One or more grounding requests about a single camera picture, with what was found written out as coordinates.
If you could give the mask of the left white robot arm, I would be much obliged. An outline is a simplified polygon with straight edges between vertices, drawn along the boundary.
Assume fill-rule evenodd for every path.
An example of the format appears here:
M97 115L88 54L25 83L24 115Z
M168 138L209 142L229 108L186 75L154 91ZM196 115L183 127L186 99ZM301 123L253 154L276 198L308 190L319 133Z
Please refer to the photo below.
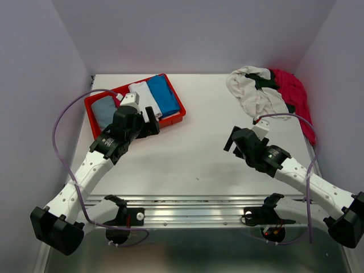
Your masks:
M125 247L133 227L142 226L137 219L142 209L127 211L127 202L115 195L106 196L99 204L87 209L84 200L111 170L119 159L128 152L135 139L157 135L159 124L152 107L144 111L146 122L136 104L120 106L113 121L91 144L84 161L76 173L71 173L61 192L45 207L35 207L30 220L38 240L64 255L71 255L81 245L84 235L95 227L116 230L121 241L110 240L115 247Z

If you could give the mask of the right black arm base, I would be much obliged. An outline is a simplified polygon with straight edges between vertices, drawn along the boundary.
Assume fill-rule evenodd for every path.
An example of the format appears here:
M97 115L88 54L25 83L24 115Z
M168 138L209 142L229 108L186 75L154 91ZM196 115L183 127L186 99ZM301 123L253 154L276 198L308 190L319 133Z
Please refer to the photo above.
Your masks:
M276 224L295 224L294 220L282 219L274 211L278 201L284 195L273 193L265 198L262 206L251 206L244 208L244 214L241 216L241 221L247 226L257 225L276 225Z

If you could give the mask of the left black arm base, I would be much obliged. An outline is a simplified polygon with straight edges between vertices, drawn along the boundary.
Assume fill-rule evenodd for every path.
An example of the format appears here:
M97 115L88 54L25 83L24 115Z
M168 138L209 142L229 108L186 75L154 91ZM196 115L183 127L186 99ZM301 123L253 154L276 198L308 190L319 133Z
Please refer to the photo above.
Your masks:
M111 220L106 221L106 225L125 226L127 228L144 225L144 208L128 208L127 201L115 195L107 195L104 199L115 203L118 207L116 215Z

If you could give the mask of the red plastic tray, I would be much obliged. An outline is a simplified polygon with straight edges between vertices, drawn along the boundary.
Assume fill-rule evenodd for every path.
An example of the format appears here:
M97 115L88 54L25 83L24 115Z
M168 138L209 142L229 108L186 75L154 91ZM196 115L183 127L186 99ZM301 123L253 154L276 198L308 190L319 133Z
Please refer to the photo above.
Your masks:
M156 75L156 76L165 76L166 77L166 80L167 80L167 83L170 87L170 89L172 90L172 92L174 93L176 99L177 99L177 102L180 106L180 111L178 111L176 114L174 115L171 115L169 117L165 117L165 118L162 118L160 121L159 121L159 125L160 125L160 128L165 128L165 127L168 127L170 125L174 125L178 122L181 122L183 120L183 117L185 116L186 114L186 110L182 104L182 102L180 101L180 98L179 96L177 95L172 83L170 82L168 76L165 74L165 73L161 73L159 75ZM142 80L139 80L139 81L136 81L135 83L139 83L139 82L142 82L142 81L146 81L149 80L151 77L148 77L148 78L144 78ZM96 122L96 119L94 117L94 114L92 112L92 108L91 108L91 105L103 98L103 97L106 97L106 96L112 96L113 100L115 98L115 95L112 95L111 93L109 92L101 92L101 93L98 93L98 94L95 94L95 95L91 95L91 96L88 96L84 99L84 104L85 104L85 108L86 108L86 114L89 118L89 124L90 124L90 128L91 128L91 131L92 131L92 135L93 135L93 138L96 139L99 134L101 133L101 130Z

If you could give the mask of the cream and green t-shirt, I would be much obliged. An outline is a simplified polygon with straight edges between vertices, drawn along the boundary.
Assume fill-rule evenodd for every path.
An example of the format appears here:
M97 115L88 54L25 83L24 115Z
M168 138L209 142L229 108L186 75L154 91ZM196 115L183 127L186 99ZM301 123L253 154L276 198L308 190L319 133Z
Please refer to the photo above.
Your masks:
M275 76L267 68L245 66L237 69L228 75L226 86L251 117L289 112L278 92Z

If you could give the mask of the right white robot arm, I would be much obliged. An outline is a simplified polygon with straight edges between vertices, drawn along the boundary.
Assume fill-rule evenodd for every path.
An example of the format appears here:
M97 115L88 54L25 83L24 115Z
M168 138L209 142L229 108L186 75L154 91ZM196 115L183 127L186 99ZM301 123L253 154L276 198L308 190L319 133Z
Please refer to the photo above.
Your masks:
M304 224L318 228L344 247L354 249L363 237L363 192L345 191L300 164L284 149L269 145L268 124L252 129L233 127L224 150L246 164L305 194L304 201L273 193L260 207L245 209L241 222L247 226Z

